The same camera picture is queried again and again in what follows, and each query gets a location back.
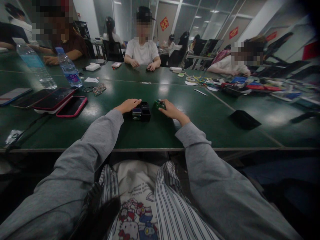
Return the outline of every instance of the water bottle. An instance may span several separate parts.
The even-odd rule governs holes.
[[[56,83],[47,72],[47,69],[38,54],[32,48],[28,47],[22,38],[13,38],[13,40],[17,44],[17,53],[36,75],[41,85],[46,89],[56,89]]]
[[[79,77],[76,66],[73,64],[71,59],[64,53],[63,48],[57,47],[56,50],[58,53],[60,67],[62,68],[62,71],[66,76],[71,87],[82,87],[82,81]]]

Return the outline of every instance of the gray sweatshirt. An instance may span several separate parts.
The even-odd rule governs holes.
[[[2,223],[0,239],[59,239],[71,233],[94,173],[111,153],[122,123],[118,110],[94,121]],[[183,126],[176,137],[186,148],[191,192],[199,210],[221,238],[301,239],[247,178],[217,156],[194,124]]]

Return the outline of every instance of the bottle label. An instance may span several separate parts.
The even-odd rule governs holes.
[[[37,55],[21,55],[22,60],[28,65],[29,68],[41,68],[44,67],[43,62]]]
[[[66,76],[68,82],[79,82],[80,81],[78,74],[66,74],[65,76]]]

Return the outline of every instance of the blue bottle cap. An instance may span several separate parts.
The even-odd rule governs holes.
[[[64,53],[63,48],[60,48],[60,47],[56,47],[56,51],[57,53]]]

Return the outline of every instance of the red sign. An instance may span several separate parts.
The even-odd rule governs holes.
[[[229,33],[229,39],[233,38],[235,35],[238,34],[238,29],[239,27],[236,27],[235,29],[231,30],[231,32]]]
[[[271,33],[268,37],[267,37],[267,42],[271,41],[272,39],[277,37],[277,31]]]
[[[302,60],[307,60],[319,56],[319,43],[320,42],[317,41],[304,46]]]
[[[160,22],[160,26],[162,31],[164,31],[168,26],[169,26],[169,22],[167,17],[165,17],[161,22]]]

